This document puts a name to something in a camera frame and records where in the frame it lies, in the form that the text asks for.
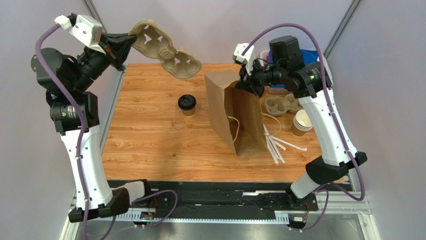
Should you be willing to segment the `cardboard cup carrier tray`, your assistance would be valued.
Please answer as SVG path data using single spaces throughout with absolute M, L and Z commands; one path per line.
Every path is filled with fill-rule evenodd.
M 266 111 L 271 116 L 282 116 L 287 112 L 297 113 L 303 109 L 298 99 L 296 99 L 292 93 L 289 93 L 284 97 L 269 97 L 264 101 L 264 105 Z

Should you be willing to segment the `brown paper bag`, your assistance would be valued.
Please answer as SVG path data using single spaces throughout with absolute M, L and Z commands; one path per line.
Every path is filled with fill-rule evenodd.
M 204 74 L 210 126 L 238 157 L 265 154 L 267 140 L 260 97 L 236 87 L 240 76 L 232 71 Z

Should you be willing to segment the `brown paper coffee cup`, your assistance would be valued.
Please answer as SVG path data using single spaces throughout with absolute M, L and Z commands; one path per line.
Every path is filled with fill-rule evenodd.
M 182 108 L 181 111 L 184 116 L 191 117 L 195 114 L 196 108 L 195 107 L 192 107 L 191 109 Z

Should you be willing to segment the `black plastic cup lid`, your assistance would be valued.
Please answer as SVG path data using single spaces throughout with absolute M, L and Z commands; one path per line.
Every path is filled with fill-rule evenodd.
M 189 110 L 192 110 L 196 106 L 197 101 L 196 101 L 196 98 L 193 95 L 184 94 L 178 99 L 177 104 L 178 104 L 178 107 L 181 110 L 189 111 Z

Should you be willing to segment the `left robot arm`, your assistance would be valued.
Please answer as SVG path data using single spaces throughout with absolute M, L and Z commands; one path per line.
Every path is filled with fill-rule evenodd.
M 117 188 L 109 186 L 100 151 L 98 98 L 89 87 L 109 66 L 124 69 L 137 37 L 103 33 L 100 51 L 85 47 L 77 57 L 42 48 L 46 38 L 42 35 L 36 42 L 31 67 L 38 84 L 46 90 L 50 118 L 71 162 L 77 202 L 68 218 L 77 223 L 124 214 L 132 201 L 144 195 L 147 183 L 135 180 Z

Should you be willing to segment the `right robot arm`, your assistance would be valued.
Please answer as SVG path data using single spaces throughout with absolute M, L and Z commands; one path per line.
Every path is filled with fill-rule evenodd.
M 318 187 L 334 182 L 368 160 L 350 141 L 335 108 L 332 78 L 321 73 L 318 61 L 306 64 L 298 39 L 287 35 L 269 42 L 272 62 L 261 65 L 254 47 L 239 43 L 233 60 L 241 66 L 236 88 L 260 97 L 265 86 L 284 86 L 306 111 L 319 140 L 321 155 L 305 166 L 304 174 L 287 187 L 286 202 L 299 206 Z

